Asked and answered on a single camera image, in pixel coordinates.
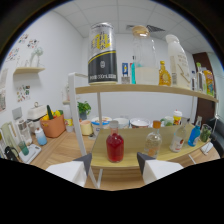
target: red bottle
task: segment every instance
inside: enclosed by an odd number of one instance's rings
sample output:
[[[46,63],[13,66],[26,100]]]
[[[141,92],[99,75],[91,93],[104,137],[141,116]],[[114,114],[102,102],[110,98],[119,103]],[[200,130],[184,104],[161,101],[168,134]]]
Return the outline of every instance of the red bottle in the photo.
[[[124,157],[124,139],[118,134],[118,121],[110,122],[110,135],[106,140],[107,156],[110,162],[117,163]]]

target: white ceiling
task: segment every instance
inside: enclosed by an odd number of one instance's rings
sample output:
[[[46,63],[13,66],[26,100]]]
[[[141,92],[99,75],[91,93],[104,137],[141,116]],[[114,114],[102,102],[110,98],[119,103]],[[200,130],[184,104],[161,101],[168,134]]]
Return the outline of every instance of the white ceiling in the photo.
[[[113,24],[116,34],[132,34],[127,25],[151,25],[165,31],[151,36],[165,40],[174,34],[182,47],[192,53],[214,52],[203,35],[184,17],[149,0],[75,0],[53,11],[68,20],[82,37],[89,36],[90,26],[98,22]]]

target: white wall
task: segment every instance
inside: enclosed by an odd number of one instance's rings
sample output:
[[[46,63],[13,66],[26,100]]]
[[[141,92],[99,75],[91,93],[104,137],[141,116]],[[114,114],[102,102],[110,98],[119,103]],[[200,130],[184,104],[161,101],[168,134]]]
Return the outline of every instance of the white wall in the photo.
[[[29,34],[25,44],[15,42],[14,47],[20,48],[20,60],[30,58],[32,49],[27,48],[30,39],[37,39],[38,46],[43,48],[40,63],[45,70],[39,74],[13,75],[16,60],[5,62],[1,71],[8,68],[6,80],[6,111],[0,113],[0,126],[5,122],[13,121],[12,110],[22,108],[26,119],[28,109],[34,107],[34,102],[39,105],[50,105],[53,111],[62,109],[61,89],[67,82],[67,75],[72,71],[82,72],[81,35],[63,17],[55,12],[49,12],[35,21],[24,32]],[[30,100],[17,102],[16,87],[30,85]]]
[[[168,46],[163,40],[153,38],[155,41],[155,48],[157,60],[164,60],[166,68],[170,71],[170,64],[168,60]],[[128,64],[133,62],[133,36],[129,34],[116,34],[116,50],[117,50],[117,67],[118,67],[118,83],[121,83],[122,76],[122,62]],[[88,38],[83,41],[83,55],[82,55],[82,71],[88,74]],[[186,52],[188,64],[191,71],[196,71],[193,57]],[[87,100],[92,106],[90,117],[98,115],[97,110],[97,96],[96,94],[83,94],[82,100]],[[166,93],[102,93],[102,114],[111,118],[117,118],[121,115],[127,115],[129,119],[134,117],[148,118],[151,122],[156,119],[161,119],[164,116],[172,116],[174,110],[183,112],[183,116],[190,117],[192,107],[192,97],[176,94]],[[197,98],[194,100],[193,116],[191,122],[194,122],[194,117],[197,107]]]

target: large can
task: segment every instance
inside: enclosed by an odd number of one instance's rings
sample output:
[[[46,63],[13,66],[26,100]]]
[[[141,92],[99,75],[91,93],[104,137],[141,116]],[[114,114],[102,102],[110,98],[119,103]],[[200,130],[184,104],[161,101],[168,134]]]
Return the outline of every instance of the large can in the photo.
[[[117,55],[114,27],[97,23],[89,32],[89,85],[117,83]]]

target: orange basket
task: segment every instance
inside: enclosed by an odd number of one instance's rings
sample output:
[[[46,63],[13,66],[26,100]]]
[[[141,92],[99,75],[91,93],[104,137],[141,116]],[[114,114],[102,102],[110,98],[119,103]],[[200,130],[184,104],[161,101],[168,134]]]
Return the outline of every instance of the orange basket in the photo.
[[[57,138],[65,131],[64,115],[60,115],[52,120],[40,120],[44,134],[49,138]]]

